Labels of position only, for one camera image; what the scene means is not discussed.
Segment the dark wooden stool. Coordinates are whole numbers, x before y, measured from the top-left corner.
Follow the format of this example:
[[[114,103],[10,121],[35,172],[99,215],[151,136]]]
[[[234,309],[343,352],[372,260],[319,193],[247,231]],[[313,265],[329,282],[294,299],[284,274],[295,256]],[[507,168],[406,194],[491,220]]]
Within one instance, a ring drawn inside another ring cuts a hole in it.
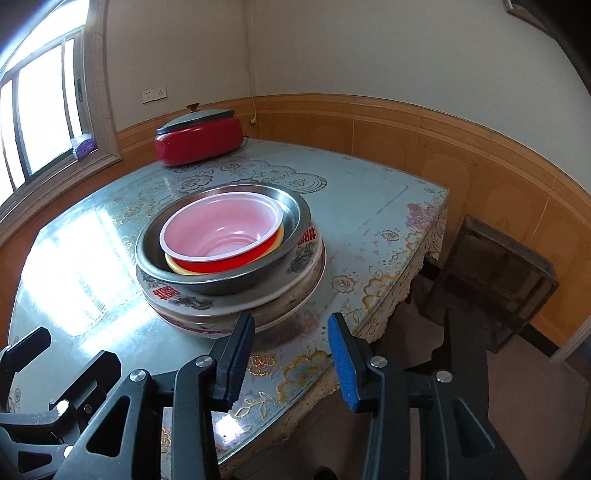
[[[530,324],[559,287],[554,265],[508,234],[471,215],[422,305],[469,313],[497,353]]]

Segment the window with grey frame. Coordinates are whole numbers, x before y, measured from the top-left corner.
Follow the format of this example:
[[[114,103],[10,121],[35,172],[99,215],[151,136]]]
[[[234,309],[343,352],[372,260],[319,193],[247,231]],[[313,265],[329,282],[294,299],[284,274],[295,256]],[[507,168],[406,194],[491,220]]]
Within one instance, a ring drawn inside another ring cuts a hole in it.
[[[1,239],[121,158],[106,75],[104,1],[44,1],[1,53]],[[91,134],[83,160],[70,140]]]

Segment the white plate red characters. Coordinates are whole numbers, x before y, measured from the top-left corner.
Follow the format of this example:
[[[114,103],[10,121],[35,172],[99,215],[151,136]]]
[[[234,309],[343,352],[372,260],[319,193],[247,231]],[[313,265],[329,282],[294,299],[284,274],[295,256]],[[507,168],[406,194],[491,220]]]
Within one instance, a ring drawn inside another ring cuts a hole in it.
[[[246,310],[254,318],[256,333],[269,330],[300,310],[320,285],[326,265],[327,249],[322,246],[321,256],[315,261],[311,274],[294,286],[293,290],[262,306]],[[221,317],[211,317],[209,320],[205,320],[203,317],[174,313],[170,308],[158,305],[149,298],[146,292],[143,295],[147,304],[167,323],[200,337],[217,339],[228,336],[238,320],[239,312]]]
[[[136,267],[136,278],[145,298],[156,307],[181,316],[225,316],[244,307],[262,306],[290,293],[308,277],[321,256],[322,234],[313,220],[294,250],[271,265],[252,287],[242,292],[215,296],[191,292],[186,286],[157,280],[139,267]]]

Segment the red plastic bowl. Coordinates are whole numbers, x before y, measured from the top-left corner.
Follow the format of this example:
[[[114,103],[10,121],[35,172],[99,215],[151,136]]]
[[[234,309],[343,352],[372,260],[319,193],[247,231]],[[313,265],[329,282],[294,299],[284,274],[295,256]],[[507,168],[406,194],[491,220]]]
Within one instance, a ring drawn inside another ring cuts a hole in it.
[[[283,210],[269,196],[219,193],[175,211],[162,226],[159,243],[187,271],[221,273],[259,258],[282,224]]]

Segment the floral plastic tablecloth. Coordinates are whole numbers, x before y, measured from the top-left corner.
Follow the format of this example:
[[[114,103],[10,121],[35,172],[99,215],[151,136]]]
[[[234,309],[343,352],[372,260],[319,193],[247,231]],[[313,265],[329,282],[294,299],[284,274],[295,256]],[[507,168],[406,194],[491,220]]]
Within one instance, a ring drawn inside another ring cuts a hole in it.
[[[256,333],[242,394],[215,414],[224,471],[290,433],[335,391],[327,321],[380,338],[428,255],[442,248],[446,188],[356,157],[250,139],[231,155],[168,169],[151,164],[87,196],[43,227],[21,274],[9,338],[42,326],[51,345],[19,372],[8,407],[45,411],[100,351],[121,373],[174,371],[211,340],[166,323],[136,278],[141,230],[173,202],[224,184],[273,184],[301,194],[327,249],[318,288],[300,310]]]

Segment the white wall socket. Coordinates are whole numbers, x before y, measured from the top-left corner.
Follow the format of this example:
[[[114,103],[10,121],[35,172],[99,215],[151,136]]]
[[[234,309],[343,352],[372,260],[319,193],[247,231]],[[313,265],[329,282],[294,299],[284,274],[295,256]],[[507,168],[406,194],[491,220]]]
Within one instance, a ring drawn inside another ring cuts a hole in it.
[[[154,89],[154,99],[161,100],[167,97],[167,89],[165,87],[156,87]]]
[[[146,104],[155,100],[154,90],[148,89],[141,93],[142,103]]]

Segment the yellow plastic bowl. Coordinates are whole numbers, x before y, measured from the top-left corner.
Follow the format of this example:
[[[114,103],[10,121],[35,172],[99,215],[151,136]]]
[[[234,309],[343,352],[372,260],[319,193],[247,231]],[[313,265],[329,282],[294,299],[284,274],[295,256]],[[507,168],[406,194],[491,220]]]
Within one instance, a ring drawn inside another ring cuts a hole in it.
[[[267,246],[266,249],[264,249],[263,251],[261,251],[259,253],[259,255],[257,255],[256,257],[252,257],[249,262],[252,262],[254,260],[257,260],[259,258],[262,258],[263,256],[266,256],[267,254],[269,254],[270,252],[273,252],[273,250],[276,250],[277,247],[280,246],[281,242],[283,241],[283,236],[284,236],[284,227],[283,225],[280,225],[279,230],[277,230],[276,234],[274,235],[273,238],[273,242],[267,242]],[[168,265],[168,267],[176,274],[180,274],[180,275],[204,275],[203,272],[198,272],[197,270],[195,270],[194,268],[187,270],[185,268],[183,268],[181,265],[179,265],[172,257],[170,257],[168,254],[164,255],[165,261]]]

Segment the red electric cooking pot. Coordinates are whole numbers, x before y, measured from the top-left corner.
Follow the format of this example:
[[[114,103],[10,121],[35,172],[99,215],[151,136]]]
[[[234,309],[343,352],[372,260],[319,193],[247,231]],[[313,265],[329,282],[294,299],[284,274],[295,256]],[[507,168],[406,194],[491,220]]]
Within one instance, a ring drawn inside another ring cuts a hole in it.
[[[164,166],[201,162],[238,150],[242,145],[242,124],[235,117],[157,134],[155,152]]]

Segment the stainless steel bowl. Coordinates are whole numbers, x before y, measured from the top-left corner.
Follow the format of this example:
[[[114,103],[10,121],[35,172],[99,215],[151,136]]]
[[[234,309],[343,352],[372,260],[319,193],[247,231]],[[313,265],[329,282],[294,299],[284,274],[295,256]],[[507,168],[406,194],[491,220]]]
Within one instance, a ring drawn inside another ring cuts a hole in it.
[[[213,194],[228,192],[253,192],[269,196],[279,202],[283,210],[284,236],[280,246],[266,256],[235,269],[204,275],[180,275],[167,265],[159,243],[159,234],[165,221],[178,209]],[[159,212],[141,231],[135,245],[137,266],[157,280],[186,286],[191,292],[205,295],[229,295],[249,289],[259,277],[270,269],[301,241],[311,226],[311,211],[301,195],[277,185],[259,183],[235,183],[216,186],[205,191],[187,195]]]

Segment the purple tissue pack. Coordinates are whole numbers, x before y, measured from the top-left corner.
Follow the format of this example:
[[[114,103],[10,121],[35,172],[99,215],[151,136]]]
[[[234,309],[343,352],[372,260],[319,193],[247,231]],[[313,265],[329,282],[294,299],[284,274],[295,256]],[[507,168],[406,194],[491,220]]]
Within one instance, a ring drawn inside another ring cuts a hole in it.
[[[70,142],[72,154],[76,160],[83,160],[97,149],[97,142],[89,133],[74,137]]]

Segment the grey pot lid red knob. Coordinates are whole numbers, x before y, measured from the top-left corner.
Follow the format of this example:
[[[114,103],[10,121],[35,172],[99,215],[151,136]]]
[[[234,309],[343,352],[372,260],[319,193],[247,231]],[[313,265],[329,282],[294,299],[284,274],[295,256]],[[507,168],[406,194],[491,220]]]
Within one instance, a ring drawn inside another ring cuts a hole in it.
[[[212,108],[200,110],[198,103],[190,104],[187,108],[189,109],[188,113],[178,116],[161,127],[158,127],[156,134],[164,135],[235,116],[235,110],[233,109]]]

